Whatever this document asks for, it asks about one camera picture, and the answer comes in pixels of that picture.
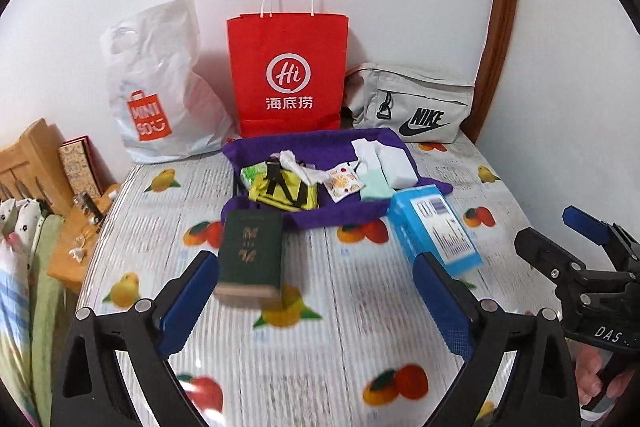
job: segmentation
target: purple cloth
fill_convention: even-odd
[[[222,152],[234,167],[239,177],[240,170],[249,165],[264,162],[273,153],[293,151],[296,160],[316,166],[322,171],[329,170],[338,163],[354,161],[357,158],[351,142],[358,138],[369,141],[378,140],[384,145],[398,147],[407,155],[416,175],[416,186],[436,185],[444,195],[450,194],[452,185],[432,178],[421,178],[411,156],[399,136],[388,127],[374,129],[353,129],[340,131],[314,131],[298,134],[280,134],[276,136],[258,136],[236,140],[222,148]],[[385,216],[390,200],[360,201],[360,194],[351,194],[338,203],[334,203],[324,185],[318,185],[318,205],[314,210],[284,212],[286,230],[305,230],[317,227],[339,227],[340,225],[362,225]],[[225,203],[222,209],[222,221],[229,211],[240,208],[269,208],[280,210],[266,204],[249,200],[247,196],[235,196]]]

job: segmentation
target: nike swoosh logo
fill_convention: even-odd
[[[437,129],[438,127],[444,127],[445,125],[449,125],[450,123],[437,123],[436,125],[430,125],[428,127],[418,127],[418,129],[411,129],[411,127],[409,127],[410,121],[411,119],[407,120],[400,126],[400,129],[398,129],[398,133],[400,133],[402,136],[415,136],[422,132],[432,131],[434,129]]]

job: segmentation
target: green towel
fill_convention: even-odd
[[[43,427],[51,425],[51,398],[66,332],[76,310],[78,296],[47,275],[63,217],[45,220],[30,270],[31,384]]]
[[[359,172],[357,174],[364,183],[364,187],[360,189],[361,201],[386,200],[395,194],[386,182],[382,169],[372,169],[364,174]]]

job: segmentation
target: yellow bag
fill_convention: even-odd
[[[318,186],[307,187],[293,172],[280,170],[281,180],[258,172],[249,190],[249,199],[280,210],[297,212],[318,207]]]

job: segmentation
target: hand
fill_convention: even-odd
[[[578,399],[580,405],[586,405],[591,398],[598,396],[602,390],[602,382],[598,378],[598,371],[602,368],[602,357],[597,347],[580,344],[575,359],[575,381],[578,384]],[[611,380],[607,387],[607,396],[617,398],[628,386],[634,375],[634,369],[628,368]]]

